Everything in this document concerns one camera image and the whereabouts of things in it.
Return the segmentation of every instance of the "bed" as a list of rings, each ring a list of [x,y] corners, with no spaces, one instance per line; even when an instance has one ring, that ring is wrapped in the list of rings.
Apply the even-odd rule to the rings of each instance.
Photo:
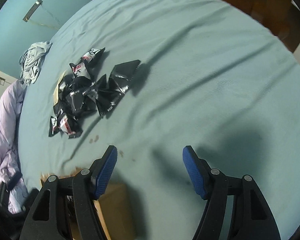
[[[250,174],[282,239],[300,225],[300,66],[266,28],[220,0],[93,0],[72,16],[27,89],[18,144],[25,183],[87,168],[118,148],[111,181],[128,185],[138,239],[192,239],[205,201],[182,161],[191,145],[228,176]],[[106,47],[96,75],[135,59],[133,86],[80,138],[48,137],[59,76]],[[231,198],[228,197],[226,239]]]

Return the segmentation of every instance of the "wrinkled fabric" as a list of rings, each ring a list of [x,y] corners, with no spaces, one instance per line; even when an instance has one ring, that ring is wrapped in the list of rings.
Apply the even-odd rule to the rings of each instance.
[[[11,84],[0,98],[0,183],[7,183],[17,171],[20,171],[15,131],[23,99],[24,89],[18,80]],[[26,185],[21,178],[10,192],[9,211],[20,212],[27,195]]]
[[[20,80],[27,86],[35,83],[44,61],[44,56],[48,53],[52,43],[49,41],[33,43],[19,59],[21,66]]]

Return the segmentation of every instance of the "candy wrapper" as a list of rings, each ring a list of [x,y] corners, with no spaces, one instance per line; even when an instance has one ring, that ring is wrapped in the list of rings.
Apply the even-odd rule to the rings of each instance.
[[[84,66],[95,64],[95,60],[100,58],[98,54],[103,51],[104,49],[90,50],[86,53],[81,58]],[[92,113],[95,108],[98,109],[101,117],[113,110],[127,92],[139,65],[140,60],[115,65],[108,82],[106,75],[103,75],[97,82],[93,82],[90,76],[82,71],[80,75],[78,72],[77,75],[63,73],[54,92],[53,112],[55,116],[50,118],[49,136],[54,136],[62,131],[69,138],[79,137],[82,129],[78,124],[78,119]]]

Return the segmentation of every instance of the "light green cloth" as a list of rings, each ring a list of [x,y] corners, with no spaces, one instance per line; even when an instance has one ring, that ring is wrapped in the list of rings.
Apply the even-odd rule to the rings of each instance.
[[[89,167],[115,145],[112,180],[130,189],[138,239],[192,239],[205,205],[182,162],[182,148],[192,145],[226,175],[253,176],[282,239],[293,234],[300,224],[300,66],[266,28],[220,0],[93,0],[51,42],[21,113],[29,189],[39,187],[41,172]],[[110,117],[85,119],[80,138],[48,138],[58,77],[103,47],[98,78],[140,59],[134,86]]]

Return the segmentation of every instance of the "blue rubber pad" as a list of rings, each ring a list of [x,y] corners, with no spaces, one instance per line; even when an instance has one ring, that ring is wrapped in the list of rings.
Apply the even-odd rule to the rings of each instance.
[[[100,196],[105,193],[106,187],[108,186],[110,177],[114,170],[114,166],[117,163],[117,159],[118,151],[117,148],[114,147],[96,179],[96,191],[94,194],[96,199],[100,198]]]
[[[192,184],[194,186],[195,192],[198,195],[200,195],[200,197],[202,199],[204,199],[205,196],[207,195],[207,192],[204,189],[204,178],[201,175],[201,173],[200,173],[197,165],[195,164],[194,159],[193,159],[191,153],[189,152],[189,150],[187,149],[187,147],[183,148],[182,159],[183,159],[183,163],[186,166],[186,169],[188,171],[188,174],[192,181]]]

